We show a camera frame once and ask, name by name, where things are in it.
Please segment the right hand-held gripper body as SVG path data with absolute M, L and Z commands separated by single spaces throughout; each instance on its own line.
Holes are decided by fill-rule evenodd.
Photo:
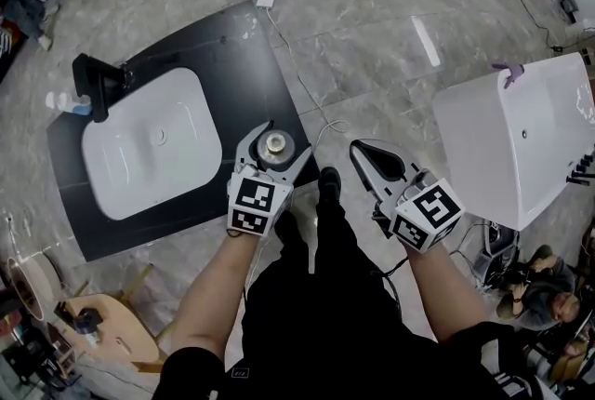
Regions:
M 424 254 L 451 233 L 465 208 L 445 178 L 424 169 L 402 189 L 394 189 L 379 211 L 389 220 L 388 233 Z

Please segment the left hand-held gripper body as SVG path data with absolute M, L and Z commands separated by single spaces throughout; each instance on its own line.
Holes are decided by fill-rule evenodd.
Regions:
M 259 170 L 254 163 L 237 162 L 228 184 L 227 228 L 266 237 L 294 191 L 290 169 Z

